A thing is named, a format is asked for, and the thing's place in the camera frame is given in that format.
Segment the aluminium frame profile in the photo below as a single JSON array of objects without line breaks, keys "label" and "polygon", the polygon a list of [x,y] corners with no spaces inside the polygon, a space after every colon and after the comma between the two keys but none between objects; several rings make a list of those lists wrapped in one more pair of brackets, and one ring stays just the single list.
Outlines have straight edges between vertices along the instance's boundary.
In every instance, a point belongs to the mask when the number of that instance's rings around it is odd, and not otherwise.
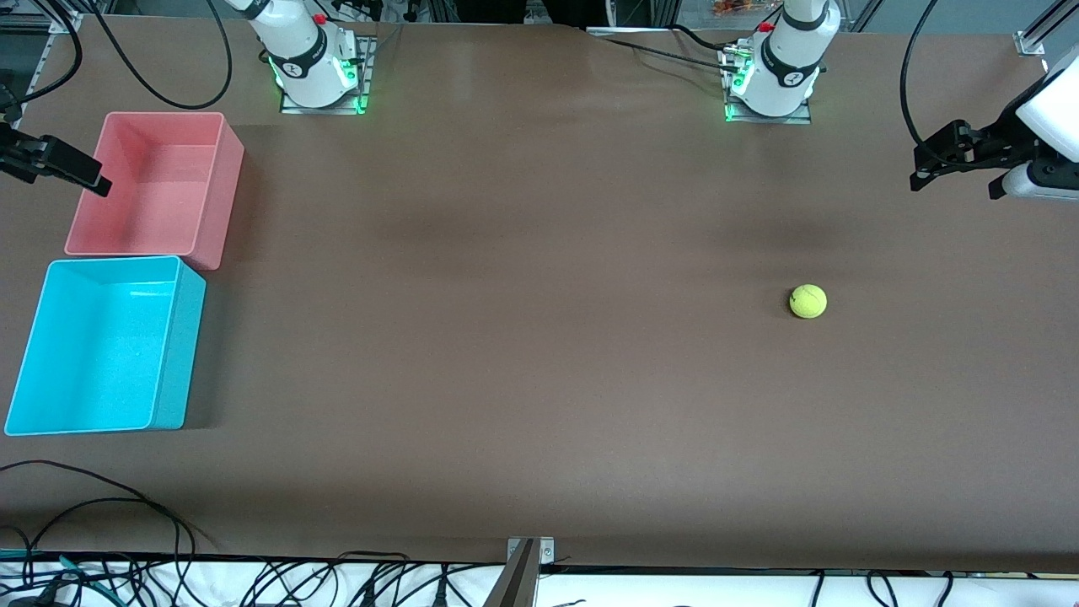
[{"label": "aluminium frame profile", "polygon": [[13,105],[17,104],[19,106],[24,106],[31,104],[31,101],[42,99],[42,97],[50,95],[50,93],[60,89],[62,86],[65,86],[68,82],[73,80],[84,61],[85,53],[82,41],[80,37],[78,37],[78,30],[76,28],[73,16],[71,16],[70,13],[63,8],[62,4],[59,4],[59,0],[43,1],[51,6],[51,12],[57,16],[59,23],[64,26],[64,30],[70,38],[71,46],[73,49],[72,63],[71,66],[57,80],[51,82],[46,86],[43,86],[41,89],[28,91],[21,97],[21,99],[13,99]]},{"label": "aluminium frame profile", "polygon": [[1079,0],[1052,0],[1024,30],[1012,36],[1017,54],[1044,56],[1044,42],[1067,30],[1073,23],[1079,24]]}]

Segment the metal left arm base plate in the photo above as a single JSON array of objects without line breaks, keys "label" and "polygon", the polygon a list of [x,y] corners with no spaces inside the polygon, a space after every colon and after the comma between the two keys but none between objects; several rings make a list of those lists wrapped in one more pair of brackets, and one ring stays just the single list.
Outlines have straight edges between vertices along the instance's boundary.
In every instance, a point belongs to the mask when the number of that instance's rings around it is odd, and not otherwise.
[{"label": "metal left arm base plate", "polygon": [[753,42],[737,40],[718,51],[725,94],[725,118],[728,121],[775,124],[808,124],[812,122],[808,99],[819,68],[808,73],[789,72],[776,77],[759,63]]}]

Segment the yellow-green tennis ball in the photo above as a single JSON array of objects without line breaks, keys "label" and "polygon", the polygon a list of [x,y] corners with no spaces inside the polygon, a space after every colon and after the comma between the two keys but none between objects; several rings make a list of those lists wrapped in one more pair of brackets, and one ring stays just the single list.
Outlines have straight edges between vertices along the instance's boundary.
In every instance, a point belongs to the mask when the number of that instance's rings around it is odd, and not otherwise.
[{"label": "yellow-green tennis ball", "polygon": [[790,293],[787,306],[801,319],[816,319],[827,311],[827,292],[814,284],[798,285]]}]

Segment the blue plastic bin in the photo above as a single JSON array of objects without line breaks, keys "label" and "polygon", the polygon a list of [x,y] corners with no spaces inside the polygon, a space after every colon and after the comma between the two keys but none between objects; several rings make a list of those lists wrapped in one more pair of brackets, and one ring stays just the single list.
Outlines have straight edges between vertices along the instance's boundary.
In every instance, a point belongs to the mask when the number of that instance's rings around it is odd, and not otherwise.
[{"label": "blue plastic bin", "polygon": [[52,262],[5,434],[181,429],[205,296],[177,256]]}]

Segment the pink plastic bin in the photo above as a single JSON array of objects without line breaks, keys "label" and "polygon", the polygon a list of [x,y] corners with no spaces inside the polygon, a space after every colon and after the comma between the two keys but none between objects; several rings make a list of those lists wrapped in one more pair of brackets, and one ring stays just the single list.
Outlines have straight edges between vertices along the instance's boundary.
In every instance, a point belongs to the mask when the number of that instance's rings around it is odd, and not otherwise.
[{"label": "pink plastic bin", "polygon": [[178,256],[221,265],[245,147],[219,112],[106,115],[94,158],[107,196],[81,193],[67,256]]}]

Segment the small metal table bracket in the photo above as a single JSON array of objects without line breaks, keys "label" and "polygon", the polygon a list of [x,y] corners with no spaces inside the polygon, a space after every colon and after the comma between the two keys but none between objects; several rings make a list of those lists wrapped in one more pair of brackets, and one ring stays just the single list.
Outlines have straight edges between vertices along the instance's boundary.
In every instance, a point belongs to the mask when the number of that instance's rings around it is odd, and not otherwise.
[{"label": "small metal table bracket", "polygon": [[516,535],[510,537],[506,543],[506,562],[513,562],[516,555],[523,551],[523,558],[529,562],[537,562],[540,566],[554,564],[556,558],[556,543],[552,537],[524,537]]}]

